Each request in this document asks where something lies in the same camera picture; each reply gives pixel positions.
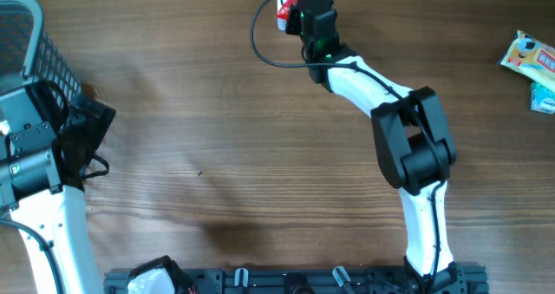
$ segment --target white robotic arm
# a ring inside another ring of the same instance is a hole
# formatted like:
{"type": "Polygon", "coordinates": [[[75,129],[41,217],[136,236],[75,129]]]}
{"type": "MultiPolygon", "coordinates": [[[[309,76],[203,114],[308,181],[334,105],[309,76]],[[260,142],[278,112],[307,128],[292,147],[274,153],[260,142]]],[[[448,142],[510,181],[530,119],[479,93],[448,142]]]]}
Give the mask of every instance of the white robotic arm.
{"type": "MultiPolygon", "coordinates": [[[[100,274],[88,239],[86,205],[82,190],[65,186],[56,194],[43,190],[21,199],[19,208],[10,212],[14,221],[38,232],[50,243],[65,293],[102,293],[100,274]]],[[[52,270],[39,244],[27,232],[20,233],[38,293],[55,294],[52,270]]]]}
{"type": "MultiPolygon", "coordinates": [[[[352,62],[356,62],[358,68],[364,69],[382,80],[382,82],[386,83],[402,97],[407,97],[409,92],[412,91],[411,88],[398,85],[374,71],[360,56],[349,56],[338,63],[350,64],[352,62]]],[[[395,96],[385,90],[377,81],[352,69],[329,69],[328,81],[330,83],[330,90],[333,93],[351,101],[369,117],[371,117],[370,112],[383,103],[398,101],[395,96]]],[[[433,194],[433,189],[439,184],[440,182],[437,181],[428,186],[424,186],[418,195],[412,195],[403,188],[399,189],[405,214],[405,222],[407,224],[407,260],[422,277],[432,273],[434,267],[435,229],[431,196],[433,194]]],[[[441,241],[438,271],[448,268],[454,261],[453,255],[451,251],[449,251],[447,245],[444,208],[446,190],[447,182],[444,182],[435,194],[441,241]]]]}

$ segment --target wooden table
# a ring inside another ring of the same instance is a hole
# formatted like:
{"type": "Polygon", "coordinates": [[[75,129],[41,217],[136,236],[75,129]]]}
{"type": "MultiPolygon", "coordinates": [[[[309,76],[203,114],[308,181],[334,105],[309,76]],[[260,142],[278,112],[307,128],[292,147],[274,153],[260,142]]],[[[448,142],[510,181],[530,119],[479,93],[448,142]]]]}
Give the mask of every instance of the wooden table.
{"type": "MultiPolygon", "coordinates": [[[[305,69],[252,53],[262,0],[38,0],[56,45],[117,109],[87,184],[101,273],[165,254],[183,268],[401,265],[401,201],[368,118],[305,69]]],[[[449,244],[492,293],[555,285],[555,116],[496,65],[516,29],[555,45],[553,0],[336,0],[343,41],[441,101],[458,151],[449,244]]],[[[259,47],[298,62],[266,10],[259,47]]],[[[35,291],[21,237],[0,229],[0,293],[35,291]]]]}

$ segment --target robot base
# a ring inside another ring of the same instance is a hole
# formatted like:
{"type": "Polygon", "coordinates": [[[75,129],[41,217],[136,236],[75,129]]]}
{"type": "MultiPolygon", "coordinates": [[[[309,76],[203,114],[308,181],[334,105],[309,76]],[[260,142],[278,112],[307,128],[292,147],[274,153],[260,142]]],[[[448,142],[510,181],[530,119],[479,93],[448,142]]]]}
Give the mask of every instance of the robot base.
{"type": "MultiPolygon", "coordinates": [[[[106,274],[104,292],[125,294],[129,270],[114,270],[106,274]]],[[[342,294],[332,270],[249,270],[248,288],[234,286],[235,271],[221,269],[191,270],[183,272],[195,283],[197,294],[293,294],[292,284],[299,278],[306,281],[315,294],[342,294]]],[[[377,266],[364,269],[346,269],[350,286],[356,294],[405,294],[405,269],[402,266],[377,266]]],[[[457,265],[457,280],[437,291],[439,294],[487,294],[489,286],[485,267],[457,265]]]]}

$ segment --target gray wire basket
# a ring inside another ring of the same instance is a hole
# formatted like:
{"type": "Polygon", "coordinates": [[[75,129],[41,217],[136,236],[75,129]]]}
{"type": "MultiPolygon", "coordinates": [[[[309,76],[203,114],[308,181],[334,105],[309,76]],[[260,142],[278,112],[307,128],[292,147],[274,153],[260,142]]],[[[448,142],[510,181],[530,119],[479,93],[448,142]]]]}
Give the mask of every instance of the gray wire basket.
{"type": "MultiPolygon", "coordinates": [[[[55,82],[68,100],[81,92],[81,82],[44,29],[36,0],[0,0],[0,80],[13,81],[14,76],[19,76],[18,87],[39,80],[55,82]]],[[[61,106],[59,94],[53,94],[61,106]]]]}

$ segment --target black bracket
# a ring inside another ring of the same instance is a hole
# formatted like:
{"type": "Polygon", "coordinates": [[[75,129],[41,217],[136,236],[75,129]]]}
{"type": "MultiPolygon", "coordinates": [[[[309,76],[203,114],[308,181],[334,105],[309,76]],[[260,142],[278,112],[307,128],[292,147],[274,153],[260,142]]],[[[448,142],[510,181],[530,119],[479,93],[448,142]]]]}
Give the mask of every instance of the black bracket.
{"type": "MultiPolygon", "coordinates": [[[[356,52],[339,42],[339,33],[336,30],[337,11],[333,9],[333,3],[333,0],[299,0],[291,7],[285,32],[301,37],[306,63],[335,63],[345,57],[356,56],[356,52]]],[[[312,81],[323,84],[328,91],[329,68],[309,68],[312,81]]]]}
{"type": "Polygon", "coordinates": [[[378,164],[395,189],[403,187],[412,195],[433,182],[449,177],[449,165],[456,159],[453,139],[438,95],[428,87],[418,89],[394,103],[371,111],[378,164]],[[438,167],[422,132],[407,137],[406,127],[416,126],[405,107],[419,116],[440,157],[438,167]]]}
{"type": "MultiPolygon", "coordinates": [[[[405,289],[407,289],[408,294],[429,293],[430,291],[428,290],[428,288],[430,286],[430,283],[432,282],[432,276],[430,274],[421,276],[408,262],[406,256],[403,258],[403,261],[405,264],[404,287],[405,289]]],[[[460,284],[464,284],[463,280],[464,276],[461,272],[461,266],[457,265],[455,262],[451,262],[451,264],[449,264],[449,266],[444,270],[437,271],[437,273],[435,274],[434,288],[431,292],[436,293],[440,290],[444,290],[441,292],[449,292],[447,291],[448,287],[453,285],[454,287],[460,286],[460,284]]]]}
{"type": "Polygon", "coordinates": [[[53,82],[39,81],[0,95],[11,130],[0,143],[0,209],[15,209],[44,189],[83,190],[82,174],[115,117],[114,109],[82,93],[62,110],[52,88],[53,82]]]}
{"type": "Polygon", "coordinates": [[[315,294],[306,275],[299,272],[285,274],[284,290],[285,294],[315,294]]]}

